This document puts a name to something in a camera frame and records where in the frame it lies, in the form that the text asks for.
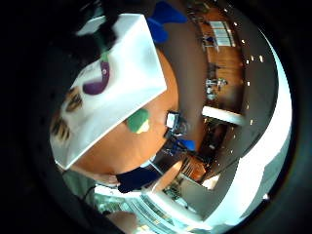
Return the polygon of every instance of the orange table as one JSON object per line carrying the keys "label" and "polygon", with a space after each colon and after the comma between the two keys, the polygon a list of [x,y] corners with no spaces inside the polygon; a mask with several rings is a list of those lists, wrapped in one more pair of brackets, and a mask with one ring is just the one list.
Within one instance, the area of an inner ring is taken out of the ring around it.
{"label": "orange table", "polygon": [[148,132],[134,134],[124,121],[91,147],[71,170],[100,180],[101,175],[121,174],[139,167],[163,146],[166,141],[167,112],[177,111],[178,92],[176,77],[169,62],[160,51],[157,54],[167,90],[143,107],[150,113]]}

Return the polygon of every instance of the window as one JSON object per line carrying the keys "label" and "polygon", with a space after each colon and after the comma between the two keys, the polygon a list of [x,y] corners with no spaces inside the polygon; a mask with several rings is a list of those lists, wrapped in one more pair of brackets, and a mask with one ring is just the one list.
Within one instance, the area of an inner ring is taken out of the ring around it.
{"label": "window", "polygon": [[226,21],[210,21],[210,25],[219,46],[235,47],[231,29]]}

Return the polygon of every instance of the blue fabric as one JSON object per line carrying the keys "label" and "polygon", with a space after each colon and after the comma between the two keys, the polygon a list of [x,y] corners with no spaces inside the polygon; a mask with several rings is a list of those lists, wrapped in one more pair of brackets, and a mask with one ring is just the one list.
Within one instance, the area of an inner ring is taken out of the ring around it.
{"label": "blue fabric", "polygon": [[195,150],[195,141],[191,139],[179,139],[189,150]]}
{"label": "blue fabric", "polygon": [[168,32],[162,24],[153,19],[147,19],[147,25],[155,43],[162,43],[168,40]]}
{"label": "blue fabric", "polygon": [[127,173],[116,175],[116,177],[120,182],[118,190],[121,193],[127,193],[141,189],[143,185],[155,181],[160,175],[146,168],[136,168]]}
{"label": "blue fabric", "polygon": [[[182,143],[188,150],[195,150],[195,141],[192,139],[178,139],[178,142]],[[179,150],[179,146],[177,143],[174,144],[171,152],[173,154],[176,154],[176,152]]]}
{"label": "blue fabric", "polygon": [[186,22],[187,17],[185,17],[182,13],[173,8],[169,3],[165,1],[160,1],[156,3],[155,10],[152,19],[158,21],[159,23],[166,22]]}
{"label": "blue fabric", "polygon": [[164,1],[156,3],[153,15],[147,18],[149,31],[155,43],[162,43],[168,39],[168,32],[164,29],[164,23],[186,21],[187,17]]}

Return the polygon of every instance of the white panel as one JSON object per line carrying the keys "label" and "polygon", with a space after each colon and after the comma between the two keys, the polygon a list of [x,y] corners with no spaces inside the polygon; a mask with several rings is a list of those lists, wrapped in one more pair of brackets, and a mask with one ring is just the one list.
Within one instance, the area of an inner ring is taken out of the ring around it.
{"label": "white panel", "polygon": [[[83,28],[95,31],[103,18],[93,19]],[[67,144],[50,138],[56,162],[68,169],[92,145],[135,111],[166,91],[166,81],[145,17],[120,15],[114,24],[118,40],[108,55],[110,77],[105,90],[97,96],[82,94],[83,106],[74,114],[62,111],[72,136]],[[98,61],[78,75],[72,86],[100,77]]]}

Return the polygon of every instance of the desk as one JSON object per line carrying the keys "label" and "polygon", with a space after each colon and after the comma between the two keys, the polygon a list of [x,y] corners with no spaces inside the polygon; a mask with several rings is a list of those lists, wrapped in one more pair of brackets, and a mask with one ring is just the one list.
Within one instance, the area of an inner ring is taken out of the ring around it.
{"label": "desk", "polygon": [[148,132],[134,134],[124,121],[91,147],[71,170],[100,180],[100,175],[121,174],[139,167],[163,146],[166,141],[167,112],[177,111],[178,92],[176,77],[169,62],[160,51],[157,54],[167,90],[143,107],[150,113]]}

